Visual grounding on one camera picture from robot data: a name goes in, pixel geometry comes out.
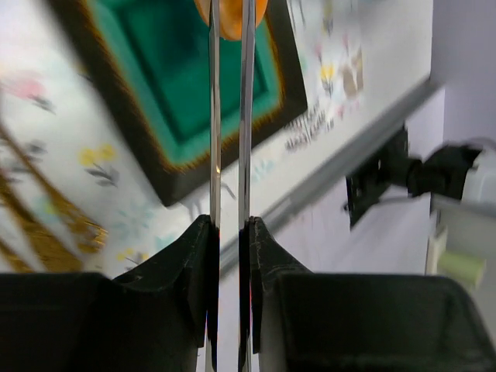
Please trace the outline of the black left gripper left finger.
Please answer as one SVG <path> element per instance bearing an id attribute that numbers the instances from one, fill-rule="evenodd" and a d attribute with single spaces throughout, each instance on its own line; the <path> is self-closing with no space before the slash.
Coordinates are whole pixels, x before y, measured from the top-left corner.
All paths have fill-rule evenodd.
<path id="1" fill-rule="evenodd" d="M 210 219 L 110 279 L 1 276 L 3 371 L 193 371 L 205 339 Z"/>

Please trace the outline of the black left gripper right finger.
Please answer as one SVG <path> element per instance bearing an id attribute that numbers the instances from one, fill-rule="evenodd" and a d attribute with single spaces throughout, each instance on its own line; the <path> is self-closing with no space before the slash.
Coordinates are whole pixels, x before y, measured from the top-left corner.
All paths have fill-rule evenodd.
<path id="1" fill-rule="evenodd" d="M 253 351 L 262 371 L 493 371 L 476 305 L 441 276 L 314 273 L 250 220 Z"/>

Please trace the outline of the orange bread piece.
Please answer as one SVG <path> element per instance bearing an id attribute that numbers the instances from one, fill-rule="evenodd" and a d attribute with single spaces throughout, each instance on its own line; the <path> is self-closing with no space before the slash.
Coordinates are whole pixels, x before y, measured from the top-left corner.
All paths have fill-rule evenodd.
<path id="1" fill-rule="evenodd" d="M 268 0 L 255 1 L 256 27 L 260 25 L 267 10 Z M 209 0 L 195 0 L 195 6 L 201 19 L 209 25 Z M 220 36 L 226 40 L 240 40 L 243 23 L 243 1 L 242 0 L 220 0 Z"/>

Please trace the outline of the silver metal tongs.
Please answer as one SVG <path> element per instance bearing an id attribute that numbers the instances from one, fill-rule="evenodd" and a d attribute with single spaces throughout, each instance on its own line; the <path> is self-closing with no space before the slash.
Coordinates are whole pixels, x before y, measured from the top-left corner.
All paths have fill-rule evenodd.
<path id="1" fill-rule="evenodd" d="M 220 99 L 220 2 L 208 3 L 208 66 L 210 97 L 210 225 L 208 235 L 208 310 L 205 370 L 218 370 L 218 319 L 221 222 L 221 99 Z"/>

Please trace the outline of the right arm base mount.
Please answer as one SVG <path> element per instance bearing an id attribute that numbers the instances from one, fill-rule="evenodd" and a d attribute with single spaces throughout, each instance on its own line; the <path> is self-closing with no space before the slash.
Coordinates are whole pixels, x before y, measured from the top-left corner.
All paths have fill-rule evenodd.
<path id="1" fill-rule="evenodd" d="M 391 186 L 386 168 L 393 155 L 408 155 L 408 131 L 404 126 L 346 176 L 347 201 L 343 211 L 349 216 L 351 229 L 379 203 L 382 194 Z"/>

